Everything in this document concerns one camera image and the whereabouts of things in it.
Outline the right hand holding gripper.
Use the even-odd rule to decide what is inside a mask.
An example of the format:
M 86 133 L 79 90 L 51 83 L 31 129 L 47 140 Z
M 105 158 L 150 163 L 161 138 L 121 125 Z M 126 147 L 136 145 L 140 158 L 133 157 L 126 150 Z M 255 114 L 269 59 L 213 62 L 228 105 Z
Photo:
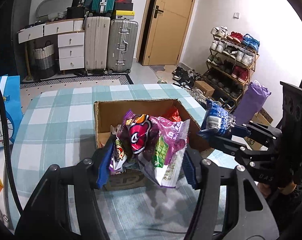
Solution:
M 264 198 L 267 198 L 271 194 L 270 185 L 258 183 L 257 187 L 258 187 L 259 191 L 263 194 Z M 284 195 L 288 195 L 288 194 L 292 193 L 295 190 L 295 188 L 296 188 L 296 184 L 291 182 L 286 187 L 279 187 L 278 190 L 280 191 L 280 193 L 282 193 Z

